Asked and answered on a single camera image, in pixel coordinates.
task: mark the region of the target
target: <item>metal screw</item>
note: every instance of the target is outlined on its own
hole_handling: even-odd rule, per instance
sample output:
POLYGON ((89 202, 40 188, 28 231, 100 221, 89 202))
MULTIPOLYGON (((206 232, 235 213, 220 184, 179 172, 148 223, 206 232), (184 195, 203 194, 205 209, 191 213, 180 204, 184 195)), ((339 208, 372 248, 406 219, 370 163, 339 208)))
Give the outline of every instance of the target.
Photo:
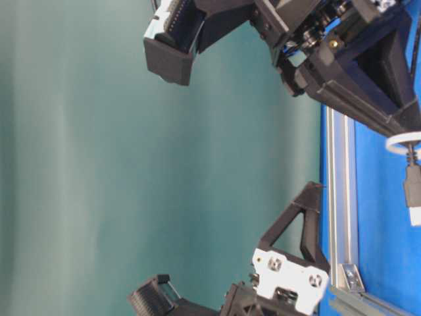
POLYGON ((309 282, 313 288, 319 288, 322 285, 322 277, 320 275, 312 275, 310 276, 309 282))
POLYGON ((336 40, 333 39, 332 41, 329 42, 329 46, 331 48, 338 48, 339 47, 339 43, 336 40))
POLYGON ((281 266, 282 266, 282 261, 280 261, 279 259, 270 258, 268 262, 268 267, 270 270, 279 271, 281 269, 281 266))

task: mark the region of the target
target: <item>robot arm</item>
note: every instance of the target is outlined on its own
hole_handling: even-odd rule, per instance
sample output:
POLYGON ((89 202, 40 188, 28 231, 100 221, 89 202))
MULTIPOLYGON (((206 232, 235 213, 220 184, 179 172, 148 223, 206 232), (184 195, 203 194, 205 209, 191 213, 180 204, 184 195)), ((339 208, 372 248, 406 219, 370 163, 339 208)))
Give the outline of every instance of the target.
POLYGON ((150 278, 128 296, 138 316, 311 316, 329 283, 330 265, 319 246, 322 185, 309 182, 260 239, 253 255, 252 287, 233 284, 220 311, 178 295, 168 275, 150 278), (304 214, 303 258, 274 247, 298 214, 304 214))
POLYGON ((247 20, 292 96, 307 93, 387 137, 421 130, 405 59, 411 19, 399 0, 163 0, 145 34, 148 69, 187 86, 196 54, 247 20), (297 51, 307 58, 294 67, 297 51))

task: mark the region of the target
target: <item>ribbed black grip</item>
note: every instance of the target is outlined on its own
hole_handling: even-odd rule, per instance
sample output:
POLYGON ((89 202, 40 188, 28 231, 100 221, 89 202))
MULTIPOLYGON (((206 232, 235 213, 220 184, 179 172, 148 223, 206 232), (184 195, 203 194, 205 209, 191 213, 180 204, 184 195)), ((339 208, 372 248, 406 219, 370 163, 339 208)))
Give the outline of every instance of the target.
POLYGON ((188 53, 205 19, 205 14, 196 9, 193 0, 172 0, 170 16, 164 23, 164 33, 155 39, 178 51, 188 53))
POLYGON ((172 306, 153 283, 145 284, 129 296, 138 316, 164 316, 172 306))

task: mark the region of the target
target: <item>green backdrop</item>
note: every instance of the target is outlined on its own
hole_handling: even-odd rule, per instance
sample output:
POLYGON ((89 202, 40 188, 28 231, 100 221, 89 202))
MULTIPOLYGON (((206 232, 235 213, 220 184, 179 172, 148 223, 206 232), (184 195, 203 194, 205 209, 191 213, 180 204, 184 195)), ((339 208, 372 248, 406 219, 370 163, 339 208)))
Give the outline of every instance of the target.
POLYGON ((1 2, 4 316, 133 315, 156 273, 218 308, 318 180, 319 106, 288 96, 249 25, 182 88, 147 72, 150 17, 148 0, 1 2))

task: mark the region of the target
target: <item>black triangular bracket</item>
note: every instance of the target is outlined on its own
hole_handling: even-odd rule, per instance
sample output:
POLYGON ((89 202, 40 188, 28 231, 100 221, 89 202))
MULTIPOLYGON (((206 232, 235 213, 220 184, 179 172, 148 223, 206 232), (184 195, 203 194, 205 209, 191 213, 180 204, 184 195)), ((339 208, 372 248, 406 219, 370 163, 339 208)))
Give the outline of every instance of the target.
POLYGON ((312 265, 329 273, 330 265, 319 245, 318 223, 322 190, 323 186, 321 184, 309 182, 303 191, 301 191, 291 204, 289 204, 287 209, 278 217, 276 222, 264 233, 260 239, 258 248, 264 251, 272 250, 278 252, 286 256, 289 261, 304 267, 312 265), (304 223, 300 250, 304 260, 273 247, 288 226, 301 213, 304 215, 304 223))

